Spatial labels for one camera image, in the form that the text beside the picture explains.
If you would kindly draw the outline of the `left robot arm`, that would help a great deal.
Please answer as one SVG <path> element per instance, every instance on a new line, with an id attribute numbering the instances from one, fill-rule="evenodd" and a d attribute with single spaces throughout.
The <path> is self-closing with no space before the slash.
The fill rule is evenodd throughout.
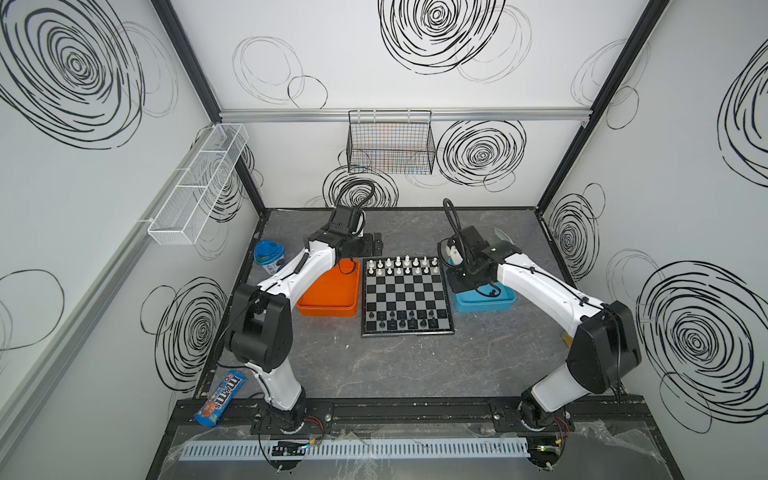
<path id="1" fill-rule="evenodd" d="M 380 252 L 380 236 L 366 233 L 361 206 L 335 207 L 328 219 L 303 240 L 302 249 L 276 273 L 234 293 L 224 347 L 255 376 L 270 413 L 298 422 L 306 412 L 306 391 L 289 361 L 293 345 L 292 311 L 322 275 L 342 259 Z"/>

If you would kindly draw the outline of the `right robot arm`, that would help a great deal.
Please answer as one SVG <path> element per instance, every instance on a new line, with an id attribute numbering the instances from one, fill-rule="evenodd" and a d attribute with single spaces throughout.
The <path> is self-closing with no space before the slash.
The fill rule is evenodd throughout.
<path id="1" fill-rule="evenodd" d="M 520 397 L 523 425 L 541 431 L 563 407 L 590 394 L 618 390 L 642 362 L 632 312 L 620 301 L 603 302 L 568 285 L 513 243 L 486 241 L 473 226 L 438 242 L 437 258 L 456 293 L 499 284 L 527 298 L 571 337 L 564 363 Z"/>

